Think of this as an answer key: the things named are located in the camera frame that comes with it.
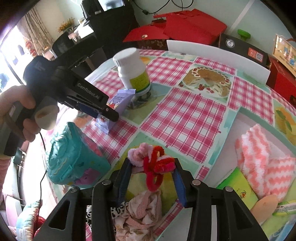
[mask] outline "green knob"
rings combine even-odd
[[[242,29],[238,29],[237,33],[238,33],[238,35],[240,35],[241,40],[243,40],[243,41],[246,41],[247,39],[251,38],[251,35],[248,32],[243,31]]]

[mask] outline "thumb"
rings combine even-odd
[[[27,109],[33,109],[36,105],[27,86],[13,86],[0,94],[0,116],[9,112],[12,104],[16,101],[19,101]]]

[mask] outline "teal squishy toy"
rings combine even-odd
[[[73,122],[68,122],[51,144],[46,167],[49,179],[55,184],[90,188],[110,170],[96,143]]]

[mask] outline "screw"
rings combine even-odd
[[[110,185],[111,184],[111,180],[106,179],[102,183],[103,183],[103,185],[107,186],[107,185]]]
[[[75,193],[79,190],[79,187],[75,186],[70,189],[70,192]]]
[[[194,180],[192,181],[192,184],[193,184],[194,186],[198,186],[198,185],[201,184],[201,182],[200,182],[200,180],[194,179]]]
[[[233,191],[233,188],[230,187],[230,186],[226,186],[226,187],[225,187],[225,190],[226,190],[227,192],[232,192],[232,191]]]

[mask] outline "white bottle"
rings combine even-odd
[[[136,89],[136,96],[142,96],[150,90],[151,83],[146,65],[140,59],[138,49],[124,49],[114,55],[113,61],[126,89]]]

